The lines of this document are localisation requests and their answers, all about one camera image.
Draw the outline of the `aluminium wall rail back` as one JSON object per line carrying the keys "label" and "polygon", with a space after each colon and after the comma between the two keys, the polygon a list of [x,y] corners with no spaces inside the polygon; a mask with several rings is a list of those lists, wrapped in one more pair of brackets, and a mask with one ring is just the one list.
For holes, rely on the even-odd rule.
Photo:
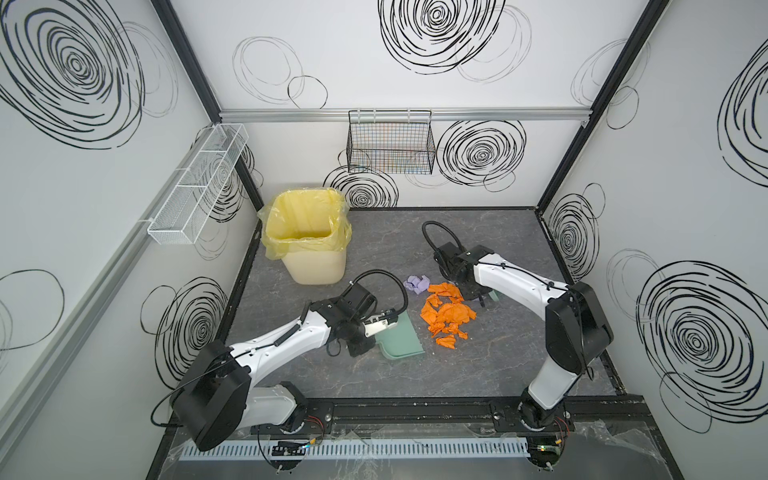
{"label": "aluminium wall rail back", "polygon": [[322,108],[230,109],[220,117],[235,123],[287,122],[414,122],[431,121],[578,121],[588,122],[588,107],[451,107],[451,108]]}

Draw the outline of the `purple paper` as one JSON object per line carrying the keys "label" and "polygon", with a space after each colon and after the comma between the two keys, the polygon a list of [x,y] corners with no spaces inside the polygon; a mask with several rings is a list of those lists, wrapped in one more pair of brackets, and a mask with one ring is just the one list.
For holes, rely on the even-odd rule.
{"label": "purple paper", "polygon": [[404,281],[405,288],[416,295],[426,292],[430,285],[431,280],[426,275],[411,275]]}

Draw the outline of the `green dustpan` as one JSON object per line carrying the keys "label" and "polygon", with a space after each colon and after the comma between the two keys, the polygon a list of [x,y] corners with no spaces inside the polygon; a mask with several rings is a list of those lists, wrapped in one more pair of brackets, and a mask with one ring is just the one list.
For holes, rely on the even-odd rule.
{"label": "green dustpan", "polygon": [[375,335],[381,354],[388,360],[401,360],[425,353],[407,312],[396,323]]}

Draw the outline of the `orange paper scrap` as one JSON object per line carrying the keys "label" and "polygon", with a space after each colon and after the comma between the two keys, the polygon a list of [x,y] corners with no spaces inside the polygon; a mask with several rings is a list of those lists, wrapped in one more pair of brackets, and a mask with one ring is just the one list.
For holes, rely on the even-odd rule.
{"label": "orange paper scrap", "polygon": [[439,309],[427,302],[420,312],[435,343],[448,349],[455,349],[457,340],[467,340],[463,326],[477,318],[474,310],[463,303],[446,303]]}

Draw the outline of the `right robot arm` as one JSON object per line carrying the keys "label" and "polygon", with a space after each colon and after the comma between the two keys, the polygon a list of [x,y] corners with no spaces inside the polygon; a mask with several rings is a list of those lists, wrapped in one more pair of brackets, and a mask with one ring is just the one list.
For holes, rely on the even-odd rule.
{"label": "right robot arm", "polygon": [[428,220],[422,234],[444,279],[465,300],[482,302],[496,292],[543,321],[547,356],[518,404],[521,423],[542,431],[556,422],[573,385],[603,354],[614,334],[593,288],[584,282],[557,282],[477,245],[466,248],[444,224]]}

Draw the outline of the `black front rail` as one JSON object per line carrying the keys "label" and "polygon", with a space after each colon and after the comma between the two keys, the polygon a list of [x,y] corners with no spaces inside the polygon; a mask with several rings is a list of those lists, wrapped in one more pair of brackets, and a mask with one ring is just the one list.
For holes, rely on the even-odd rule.
{"label": "black front rail", "polygon": [[305,422],[330,431],[335,424],[442,424],[490,422],[502,433],[552,431],[558,421],[640,421],[651,416],[642,397],[568,397],[540,420],[527,416],[520,397],[493,398],[361,398],[306,399],[264,397],[248,406],[244,401],[199,405],[178,400],[179,424],[193,437],[226,439],[235,431],[265,425],[291,435]]}

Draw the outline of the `cream trash bin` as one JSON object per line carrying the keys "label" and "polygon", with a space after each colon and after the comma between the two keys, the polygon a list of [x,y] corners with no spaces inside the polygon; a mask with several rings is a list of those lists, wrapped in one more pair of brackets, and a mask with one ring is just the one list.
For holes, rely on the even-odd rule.
{"label": "cream trash bin", "polygon": [[294,282],[319,286],[339,282],[345,274],[347,247],[329,247],[319,244],[288,243],[281,258]]}

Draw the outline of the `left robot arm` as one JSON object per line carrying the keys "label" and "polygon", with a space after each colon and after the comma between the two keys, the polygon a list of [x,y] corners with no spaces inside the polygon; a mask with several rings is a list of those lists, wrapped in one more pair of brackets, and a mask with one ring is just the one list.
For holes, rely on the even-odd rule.
{"label": "left robot arm", "polygon": [[273,425],[286,432],[303,427],[308,416],[305,396],[290,382],[262,386],[262,380],[294,359],[338,340],[350,356],[376,344],[376,335],[393,328],[407,311],[408,292],[399,306],[385,309],[362,285],[365,271],[338,296],[310,301],[294,320],[254,339],[204,346],[169,396],[181,428],[200,451],[209,451],[238,430]]}

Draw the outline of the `yellow plastic bin liner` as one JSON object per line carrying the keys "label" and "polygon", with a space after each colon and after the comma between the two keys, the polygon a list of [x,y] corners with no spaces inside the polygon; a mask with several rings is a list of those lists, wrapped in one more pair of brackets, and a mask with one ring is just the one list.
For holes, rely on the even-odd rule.
{"label": "yellow plastic bin liner", "polygon": [[333,188],[288,190],[258,211],[266,257],[341,252],[351,241],[346,197]]}

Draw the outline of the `orange paper scraps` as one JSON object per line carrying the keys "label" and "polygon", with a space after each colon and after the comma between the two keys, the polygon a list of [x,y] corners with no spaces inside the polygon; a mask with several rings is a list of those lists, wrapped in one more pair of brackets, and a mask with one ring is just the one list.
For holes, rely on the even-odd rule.
{"label": "orange paper scraps", "polygon": [[428,287],[427,291],[433,295],[437,295],[438,297],[447,297],[452,302],[464,301],[464,298],[459,288],[456,285],[449,282],[444,282],[440,284],[431,284]]}

